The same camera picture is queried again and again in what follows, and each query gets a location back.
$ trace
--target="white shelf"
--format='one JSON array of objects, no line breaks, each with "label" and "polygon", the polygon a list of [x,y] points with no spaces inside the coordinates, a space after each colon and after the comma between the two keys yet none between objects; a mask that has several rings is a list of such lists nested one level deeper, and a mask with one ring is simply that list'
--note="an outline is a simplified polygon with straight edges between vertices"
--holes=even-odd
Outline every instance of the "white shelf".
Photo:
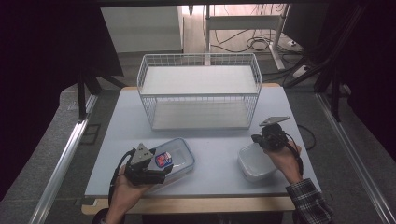
[{"label": "white shelf", "polygon": [[257,94],[249,65],[151,66],[141,95]]},{"label": "white shelf", "polygon": [[153,130],[248,128],[243,101],[167,101],[156,106]]}]

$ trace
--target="wall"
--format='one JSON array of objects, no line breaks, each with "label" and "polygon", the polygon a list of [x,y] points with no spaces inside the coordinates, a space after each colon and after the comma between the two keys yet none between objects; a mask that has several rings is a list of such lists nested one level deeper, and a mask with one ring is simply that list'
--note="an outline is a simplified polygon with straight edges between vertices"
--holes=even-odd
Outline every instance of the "wall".
[{"label": "wall", "polygon": [[182,50],[181,7],[102,8],[117,53]]}]

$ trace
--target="hand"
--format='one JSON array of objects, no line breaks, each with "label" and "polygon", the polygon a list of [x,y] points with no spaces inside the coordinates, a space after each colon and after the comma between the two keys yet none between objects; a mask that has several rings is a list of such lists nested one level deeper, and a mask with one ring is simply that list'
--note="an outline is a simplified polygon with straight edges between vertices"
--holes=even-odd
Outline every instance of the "hand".
[{"label": "hand", "polygon": [[134,207],[143,194],[152,187],[152,185],[133,185],[124,175],[125,165],[119,170],[119,176],[116,180],[111,205],[108,209],[105,222],[106,224],[120,223],[124,214]]},{"label": "hand", "polygon": [[[289,141],[289,145],[295,148],[294,143]],[[294,155],[287,147],[283,147],[279,151],[270,151],[263,149],[265,154],[267,154],[277,169],[279,169],[290,184],[295,184],[303,180],[303,177],[299,173],[299,167],[297,160]],[[301,147],[297,146],[297,151],[301,153]]]}]

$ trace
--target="white wire basket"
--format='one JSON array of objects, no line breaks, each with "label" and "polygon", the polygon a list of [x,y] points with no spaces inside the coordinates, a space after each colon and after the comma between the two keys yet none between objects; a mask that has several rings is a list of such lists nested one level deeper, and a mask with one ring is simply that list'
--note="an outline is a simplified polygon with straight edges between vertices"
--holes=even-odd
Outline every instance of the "white wire basket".
[{"label": "white wire basket", "polygon": [[152,130],[248,129],[261,87],[252,53],[148,54],[137,76]]}]

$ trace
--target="aluminum rail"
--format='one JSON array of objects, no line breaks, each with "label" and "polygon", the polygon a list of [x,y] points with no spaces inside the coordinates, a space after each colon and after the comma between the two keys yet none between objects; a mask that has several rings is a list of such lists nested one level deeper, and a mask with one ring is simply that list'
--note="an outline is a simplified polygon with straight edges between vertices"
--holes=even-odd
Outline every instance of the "aluminum rail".
[{"label": "aluminum rail", "polygon": [[332,115],[330,108],[330,104],[326,99],[324,93],[317,94],[320,105],[325,112],[327,118],[331,122],[332,127],[337,134],[338,139],[340,140],[344,151],[346,152],[355,172],[358,175],[364,189],[366,190],[370,200],[372,201],[373,206],[375,207],[376,212],[379,214],[383,223],[396,223],[395,216],[393,212],[390,210],[387,200],[384,198],[381,189],[374,182],[371,175],[367,171],[363,162],[361,161],[361,157],[353,146],[352,142],[347,136],[346,131],[341,122],[337,122],[335,117]]},{"label": "aluminum rail", "polygon": [[87,126],[90,114],[92,112],[93,106],[96,103],[97,96],[91,95],[86,104],[87,107],[87,117],[76,124],[73,132],[70,135],[69,140],[64,148],[64,152],[49,179],[49,183],[44,189],[41,195],[40,201],[33,212],[33,215],[29,223],[44,223],[47,215],[49,214],[50,208],[52,207],[53,201],[59,191],[59,188],[64,181],[64,176],[66,175],[67,169],[69,168],[70,162],[73,160],[73,156],[78,147],[79,140],[84,133],[85,127]]}]

